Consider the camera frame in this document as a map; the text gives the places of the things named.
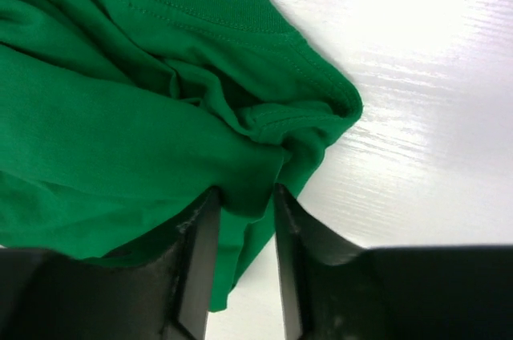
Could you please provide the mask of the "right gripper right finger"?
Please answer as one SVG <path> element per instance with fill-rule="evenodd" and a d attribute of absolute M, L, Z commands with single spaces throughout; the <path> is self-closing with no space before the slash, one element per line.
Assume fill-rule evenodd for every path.
<path fill-rule="evenodd" d="M 363 249 L 273 193 L 288 339 L 509 339 L 509 245 Z"/>

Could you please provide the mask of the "green t-shirt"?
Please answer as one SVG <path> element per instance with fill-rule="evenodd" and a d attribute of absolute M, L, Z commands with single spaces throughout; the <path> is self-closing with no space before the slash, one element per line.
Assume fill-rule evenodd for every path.
<path fill-rule="evenodd" d="M 361 114 L 270 0 L 1 0 L 1 243 L 101 257 L 216 185 L 224 310 Z"/>

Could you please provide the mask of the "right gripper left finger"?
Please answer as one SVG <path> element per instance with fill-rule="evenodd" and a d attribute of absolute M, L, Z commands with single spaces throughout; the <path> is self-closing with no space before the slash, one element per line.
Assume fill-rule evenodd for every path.
<path fill-rule="evenodd" d="M 1 251 L 4 339 L 202 339 L 220 226 L 210 188 L 101 258 Z"/>

